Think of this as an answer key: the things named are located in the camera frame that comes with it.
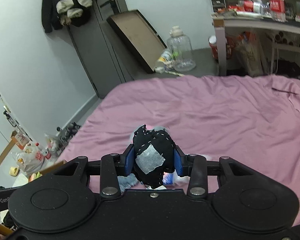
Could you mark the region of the flat framed cardboard panel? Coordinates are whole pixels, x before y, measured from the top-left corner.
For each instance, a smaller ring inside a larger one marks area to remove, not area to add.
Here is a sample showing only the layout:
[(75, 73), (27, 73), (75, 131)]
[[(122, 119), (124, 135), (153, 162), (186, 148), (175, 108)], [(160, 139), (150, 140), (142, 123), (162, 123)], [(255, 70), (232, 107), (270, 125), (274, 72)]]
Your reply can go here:
[(167, 46), (139, 10), (131, 10), (107, 18), (107, 22), (140, 67), (148, 74)]

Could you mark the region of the white plastic shopping bag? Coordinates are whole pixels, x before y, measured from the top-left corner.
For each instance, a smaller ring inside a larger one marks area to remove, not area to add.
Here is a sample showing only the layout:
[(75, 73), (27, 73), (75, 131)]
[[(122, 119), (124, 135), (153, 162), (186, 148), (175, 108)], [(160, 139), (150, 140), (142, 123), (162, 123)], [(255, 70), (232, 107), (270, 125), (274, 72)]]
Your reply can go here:
[(39, 171), (45, 160), (51, 157), (50, 152), (38, 142), (28, 142), (24, 149), (12, 152), (16, 165), (26, 174)]

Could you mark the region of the clear large water jug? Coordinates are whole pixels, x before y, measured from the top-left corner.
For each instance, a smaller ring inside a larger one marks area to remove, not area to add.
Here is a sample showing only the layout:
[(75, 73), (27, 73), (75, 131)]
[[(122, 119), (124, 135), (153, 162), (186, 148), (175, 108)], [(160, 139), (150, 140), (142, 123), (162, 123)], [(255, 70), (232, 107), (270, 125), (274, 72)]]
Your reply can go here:
[(190, 38), (179, 26), (173, 26), (167, 47), (171, 52), (174, 69), (178, 72), (189, 72), (196, 67)]

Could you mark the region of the white desk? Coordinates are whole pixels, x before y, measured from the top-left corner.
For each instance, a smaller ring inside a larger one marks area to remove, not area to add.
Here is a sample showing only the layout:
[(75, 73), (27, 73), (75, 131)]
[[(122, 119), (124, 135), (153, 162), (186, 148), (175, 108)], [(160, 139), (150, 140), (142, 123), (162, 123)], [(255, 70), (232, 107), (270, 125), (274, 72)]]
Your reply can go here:
[(283, 31), (290, 34), (300, 35), (300, 23), (298, 22), (275, 22), (271, 19), (253, 20), (248, 17), (229, 16), (224, 17), (217, 14), (211, 14), (212, 25), (215, 30), (219, 75), (226, 76), (227, 59), (226, 59), (226, 28), (241, 28), (245, 30), (262, 30), (262, 31)]

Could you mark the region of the plastic water bottle red label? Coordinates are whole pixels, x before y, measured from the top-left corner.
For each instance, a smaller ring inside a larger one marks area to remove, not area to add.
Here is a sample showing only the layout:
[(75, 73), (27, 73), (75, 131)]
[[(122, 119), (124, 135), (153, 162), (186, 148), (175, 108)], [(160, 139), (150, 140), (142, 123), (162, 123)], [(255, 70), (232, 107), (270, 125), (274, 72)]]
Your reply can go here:
[(284, 0), (269, 0), (270, 13), (274, 21), (285, 22), (285, 2)]

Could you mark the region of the pink bed sheet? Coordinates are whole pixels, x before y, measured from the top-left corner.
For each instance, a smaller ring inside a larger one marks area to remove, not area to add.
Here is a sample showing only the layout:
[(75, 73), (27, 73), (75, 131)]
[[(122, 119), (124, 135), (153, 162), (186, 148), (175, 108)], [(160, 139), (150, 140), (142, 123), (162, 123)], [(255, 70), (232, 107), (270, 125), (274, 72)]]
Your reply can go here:
[(166, 128), (186, 154), (229, 156), (286, 185), (300, 201), (300, 80), (187, 75), (124, 83), (87, 118), (60, 158), (122, 153), (142, 125)]

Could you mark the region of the dark grey door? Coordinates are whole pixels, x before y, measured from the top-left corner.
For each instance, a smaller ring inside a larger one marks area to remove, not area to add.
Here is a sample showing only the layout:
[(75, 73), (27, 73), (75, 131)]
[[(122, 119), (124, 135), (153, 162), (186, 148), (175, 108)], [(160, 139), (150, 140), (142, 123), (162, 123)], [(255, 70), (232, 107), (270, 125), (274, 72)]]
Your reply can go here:
[(125, 66), (129, 55), (107, 19), (127, 11), (125, 0), (92, 0), (90, 20), (81, 27), (68, 27), (72, 44), (99, 98), (117, 85), (132, 81)]

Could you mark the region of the blue tissue packet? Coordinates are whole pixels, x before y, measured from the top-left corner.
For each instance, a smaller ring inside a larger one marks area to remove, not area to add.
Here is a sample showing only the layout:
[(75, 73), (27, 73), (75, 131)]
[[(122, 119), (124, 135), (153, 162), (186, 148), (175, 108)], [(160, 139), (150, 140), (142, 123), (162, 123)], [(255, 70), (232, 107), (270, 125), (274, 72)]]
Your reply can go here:
[(189, 183), (189, 177), (180, 177), (174, 171), (173, 173), (164, 173), (163, 176), (163, 185), (164, 186), (183, 186)]

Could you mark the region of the brown cardboard box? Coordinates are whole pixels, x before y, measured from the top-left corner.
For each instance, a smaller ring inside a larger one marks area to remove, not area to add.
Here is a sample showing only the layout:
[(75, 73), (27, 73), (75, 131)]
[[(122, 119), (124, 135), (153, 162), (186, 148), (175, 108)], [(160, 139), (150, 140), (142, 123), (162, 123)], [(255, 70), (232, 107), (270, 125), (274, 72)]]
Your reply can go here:
[(39, 172), (40, 172), (40, 174), (42, 174), (42, 175), (46, 175), (46, 174), (48, 174), (48, 173), (50, 173), (50, 172), (52, 172), (52, 171), (54, 171), (54, 170), (60, 168), (60, 167), (63, 166), (65, 163), (66, 163), (66, 161), (65, 161), (65, 160), (62, 160), (62, 161), (60, 161), (60, 162), (54, 163), (53, 165), (51, 165), (51, 166), (49, 166), (49, 167), (47, 167), (47, 168), (45, 168), (45, 169), (43, 169), (43, 170), (40, 170)]

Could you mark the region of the hanging jackets on door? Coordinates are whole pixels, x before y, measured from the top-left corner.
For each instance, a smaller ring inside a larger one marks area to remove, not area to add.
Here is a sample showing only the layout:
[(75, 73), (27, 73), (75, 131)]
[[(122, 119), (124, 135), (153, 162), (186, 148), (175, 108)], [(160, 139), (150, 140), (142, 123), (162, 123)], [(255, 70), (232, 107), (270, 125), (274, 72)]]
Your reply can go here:
[(93, 0), (42, 0), (42, 26), (45, 33), (64, 26), (80, 27), (91, 18)]

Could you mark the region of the black stitched cloth toy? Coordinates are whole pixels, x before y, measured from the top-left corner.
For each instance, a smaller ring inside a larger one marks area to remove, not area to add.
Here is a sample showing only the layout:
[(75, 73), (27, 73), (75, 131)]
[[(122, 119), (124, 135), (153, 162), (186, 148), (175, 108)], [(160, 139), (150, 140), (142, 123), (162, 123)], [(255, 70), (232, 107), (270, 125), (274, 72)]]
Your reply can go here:
[(157, 189), (164, 182), (164, 174), (173, 173), (175, 142), (163, 127), (148, 129), (146, 125), (135, 130), (134, 174), (146, 187)]

